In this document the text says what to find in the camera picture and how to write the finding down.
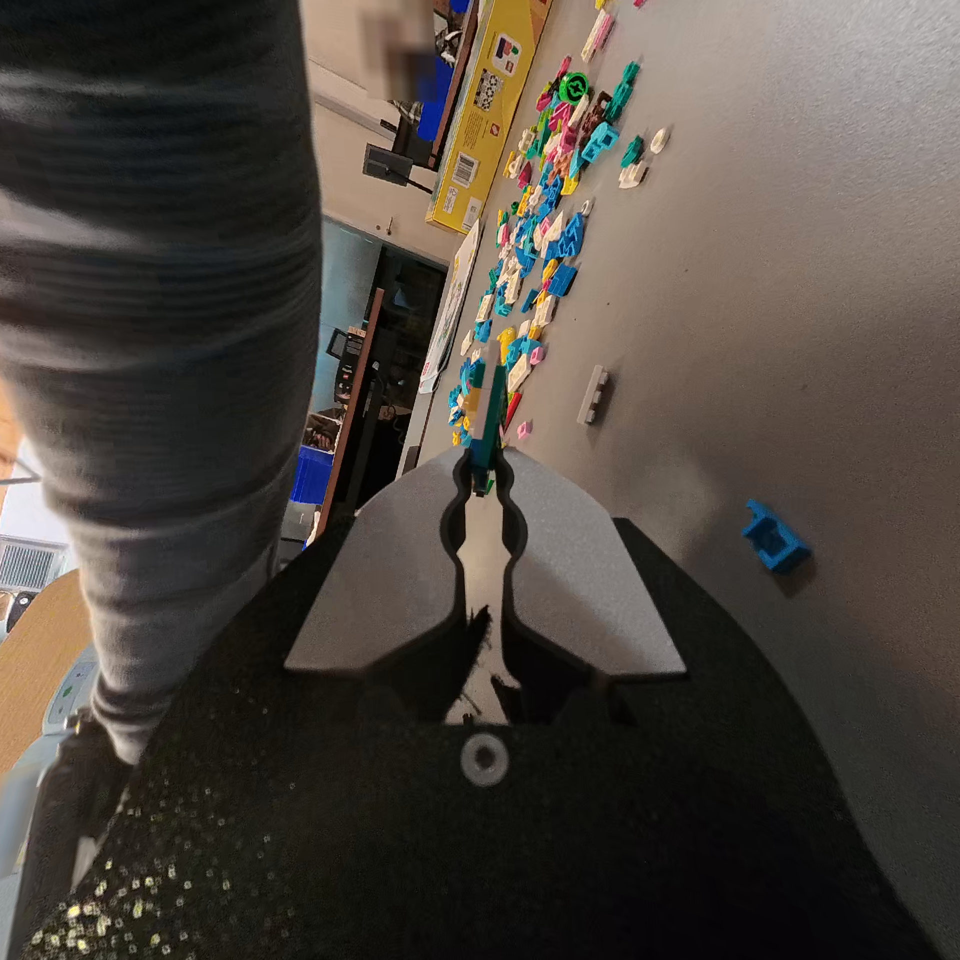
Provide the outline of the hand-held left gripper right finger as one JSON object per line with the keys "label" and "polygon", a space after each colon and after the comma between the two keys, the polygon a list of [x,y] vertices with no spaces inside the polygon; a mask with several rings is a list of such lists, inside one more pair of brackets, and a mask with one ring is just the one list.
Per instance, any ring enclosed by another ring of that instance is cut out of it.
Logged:
{"label": "hand-held left gripper right finger", "polygon": [[502,612],[532,642],[599,676],[684,676],[687,667],[608,511],[521,450],[498,462]]}

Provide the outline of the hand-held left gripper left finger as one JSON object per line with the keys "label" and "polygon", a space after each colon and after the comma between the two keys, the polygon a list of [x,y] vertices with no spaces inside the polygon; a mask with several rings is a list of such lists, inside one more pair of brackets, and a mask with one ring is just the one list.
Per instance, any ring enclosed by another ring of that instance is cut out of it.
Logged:
{"label": "hand-held left gripper left finger", "polygon": [[367,671],[464,618],[458,550],[468,480],[466,452],[442,452],[357,512],[287,670]]}

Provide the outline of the multicoloured toy brick assembly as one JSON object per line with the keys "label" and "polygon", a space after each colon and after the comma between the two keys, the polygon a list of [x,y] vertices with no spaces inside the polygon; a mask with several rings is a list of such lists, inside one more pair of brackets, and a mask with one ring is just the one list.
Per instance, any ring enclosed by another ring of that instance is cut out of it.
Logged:
{"label": "multicoloured toy brick assembly", "polygon": [[460,437],[466,449],[471,489],[475,497],[484,498],[494,483],[507,400],[507,368],[497,340],[483,344],[476,358],[465,364],[460,400]]}

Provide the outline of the person's right forearm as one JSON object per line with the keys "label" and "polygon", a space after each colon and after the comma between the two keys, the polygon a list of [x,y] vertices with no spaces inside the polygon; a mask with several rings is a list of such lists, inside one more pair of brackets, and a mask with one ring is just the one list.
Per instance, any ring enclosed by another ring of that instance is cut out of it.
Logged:
{"label": "person's right forearm", "polygon": [[138,764],[275,571],[317,355],[298,2],[2,2],[2,379]]}

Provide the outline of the grey desk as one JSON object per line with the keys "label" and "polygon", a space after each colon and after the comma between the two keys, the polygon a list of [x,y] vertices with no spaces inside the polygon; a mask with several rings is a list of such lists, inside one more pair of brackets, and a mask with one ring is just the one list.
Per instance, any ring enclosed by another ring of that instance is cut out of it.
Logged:
{"label": "grey desk", "polygon": [[[584,172],[579,273],[522,445],[744,628],[958,958],[958,2],[631,2],[641,186]],[[577,414],[594,366],[608,383]],[[754,499],[813,556],[770,573]]]}

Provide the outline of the open building instruction booklet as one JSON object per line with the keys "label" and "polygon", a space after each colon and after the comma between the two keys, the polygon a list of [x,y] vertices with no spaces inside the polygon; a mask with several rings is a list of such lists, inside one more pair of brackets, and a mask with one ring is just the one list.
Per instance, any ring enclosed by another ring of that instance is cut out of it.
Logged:
{"label": "open building instruction booklet", "polygon": [[81,652],[63,677],[42,718],[40,736],[23,751],[2,780],[1,792],[1,948],[11,957],[18,902],[30,830],[41,785],[68,737],[69,719],[90,703],[97,673],[92,649]]}

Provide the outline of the blue storage bin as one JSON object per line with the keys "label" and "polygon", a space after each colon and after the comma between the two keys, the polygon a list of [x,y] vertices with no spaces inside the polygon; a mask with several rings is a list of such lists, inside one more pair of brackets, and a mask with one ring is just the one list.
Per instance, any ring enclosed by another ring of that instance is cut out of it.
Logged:
{"label": "blue storage bin", "polygon": [[334,460],[335,454],[332,451],[302,444],[298,451],[289,500],[312,504],[315,507],[322,506],[330,484]]}
{"label": "blue storage bin", "polygon": [[453,75],[454,66],[437,54],[424,58],[417,68],[415,94],[421,111],[416,135],[423,141],[433,142],[438,136]]}

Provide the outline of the light wooden table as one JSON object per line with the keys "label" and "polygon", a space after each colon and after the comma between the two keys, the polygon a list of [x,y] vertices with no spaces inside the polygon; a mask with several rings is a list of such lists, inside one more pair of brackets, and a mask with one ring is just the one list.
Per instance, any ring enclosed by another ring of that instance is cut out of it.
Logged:
{"label": "light wooden table", "polygon": [[77,569],[46,586],[2,641],[2,778],[42,734],[51,699],[91,641]]}

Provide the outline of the brown wooden panel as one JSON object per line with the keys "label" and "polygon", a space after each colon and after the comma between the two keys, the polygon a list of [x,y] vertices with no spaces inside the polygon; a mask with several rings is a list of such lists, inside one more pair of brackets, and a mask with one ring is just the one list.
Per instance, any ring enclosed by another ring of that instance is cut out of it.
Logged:
{"label": "brown wooden panel", "polygon": [[341,430],[338,437],[337,448],[329,474],[324,499],[318,510],[315,512],[315,524],[306,545],[311,545],[318,536],[324,533],[327,523],[330,520],[331,512],[335,506],[335,500],[341,475],[345,471],[345,461],[350,442],[359,436],[359,426],[364,417],[364,408],[366,404],[366,388],[370,385],[369,371],[371,369],[371,352],[374,347],[374,338],[378,324],[378,317],[382,306],[384,289],[378,287],[374,291],[373,302],[370,307],[369,317],[366,324],[366,333],[364,342],[358,359],[354,365],[352,386],[350,398],[343,414]]}

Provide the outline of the tan long toy brick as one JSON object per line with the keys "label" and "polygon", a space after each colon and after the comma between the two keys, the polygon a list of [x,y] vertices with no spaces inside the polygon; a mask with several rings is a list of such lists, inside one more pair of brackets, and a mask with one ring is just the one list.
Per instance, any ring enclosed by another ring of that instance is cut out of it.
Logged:
{"label": "tan long toy brick", "polygon": [[609,383],[609,371],[606,366],[597,364],[594,366],[588,380],[586,389],[577,414],[577,424],[580,426],[592,425],[599,412],[599,408],[604,399],[604,393]]}

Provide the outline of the blue angular toy brick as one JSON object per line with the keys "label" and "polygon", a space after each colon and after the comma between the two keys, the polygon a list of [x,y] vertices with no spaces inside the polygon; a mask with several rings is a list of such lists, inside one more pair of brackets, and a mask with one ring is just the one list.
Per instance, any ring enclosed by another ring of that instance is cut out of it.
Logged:
{"label": "blue angular toy brick", "polygon": [[755,499],[746,508],[750,522],[741,537],[767,571],[786,577],[812,558],[811,547],[774,510]]}

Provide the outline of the white printed leaflet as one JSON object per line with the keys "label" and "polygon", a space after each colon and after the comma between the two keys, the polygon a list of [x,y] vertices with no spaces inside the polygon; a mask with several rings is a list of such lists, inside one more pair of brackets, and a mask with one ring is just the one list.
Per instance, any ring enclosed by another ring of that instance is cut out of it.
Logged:
{"label": "white printed leaflet", "polygon": [[418,380],[419,395],[430,395],[436,390],[440,376],[449,363],[452,341],[459,326],[481,235],[482,222],[476,221],[455,252]]}

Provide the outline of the glass partition window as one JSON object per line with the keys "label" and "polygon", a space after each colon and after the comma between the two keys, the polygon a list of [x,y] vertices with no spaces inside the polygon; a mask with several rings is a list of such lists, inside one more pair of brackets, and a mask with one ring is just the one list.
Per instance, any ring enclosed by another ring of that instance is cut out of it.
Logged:
{"label": "glass partition window", "polygon": [[337,331],[366,329],[378,289],[384,291],[371,364],[381,407],[356,506],[394,481],[402,460],[422,368],[447,280],[444,266],[325,218],[322,225],[318,355],[310,411],[335,417],[339,358],[329,346]]}

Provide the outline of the pile of colourful toy bricks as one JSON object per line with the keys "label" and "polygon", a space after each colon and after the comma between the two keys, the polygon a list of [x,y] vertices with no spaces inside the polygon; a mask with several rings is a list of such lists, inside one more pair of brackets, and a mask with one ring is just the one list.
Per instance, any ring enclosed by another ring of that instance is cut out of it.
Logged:
{"label": "pile of colourful toy bricks", "polygon": [[507,369],[502,444],[509,394],[519,390],[531,366],[543,357],[543,345],[533,334],[550,323],[555,301],[569,288],[571,261],[580,251],[583,224],[590,215],[589,201],[580,211],[566,214],[561,199],[574,194],[584,170],[617,143],[618,122],[642,70],[640,61],[629,60],[612,92],[595,90],[586,75],[589,93],[570,104],[562,102],[558,87],[564,73],[575,71],[571,63],[572,58],[565,57],[540,91],[536,121],[523,129],[503,170],[505,178],[516,182],[519,200],[496,213],[496,265],[488,272],[486,291],[462,338],[463,363],[449,394],[452,444],[465,451],[460,437],[462,371],[483,345],[499,342]]}

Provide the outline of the yellow toy brick box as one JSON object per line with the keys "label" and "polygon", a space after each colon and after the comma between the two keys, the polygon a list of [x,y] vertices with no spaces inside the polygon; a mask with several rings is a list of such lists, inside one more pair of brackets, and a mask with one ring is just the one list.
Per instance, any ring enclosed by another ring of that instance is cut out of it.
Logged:
{"label": "yellow toy brick box", "polygon": [[467,234],[480,216],[552,5],[481,2],[426,224]]}

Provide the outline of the white wall vent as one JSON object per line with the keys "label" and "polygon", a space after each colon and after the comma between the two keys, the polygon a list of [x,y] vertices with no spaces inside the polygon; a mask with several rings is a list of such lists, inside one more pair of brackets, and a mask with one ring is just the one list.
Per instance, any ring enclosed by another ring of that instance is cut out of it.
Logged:
{"label": "white wall vent", "polygon": [[1,591],[37,594],[66,570],[68,547],[63,544],[1,536]]}

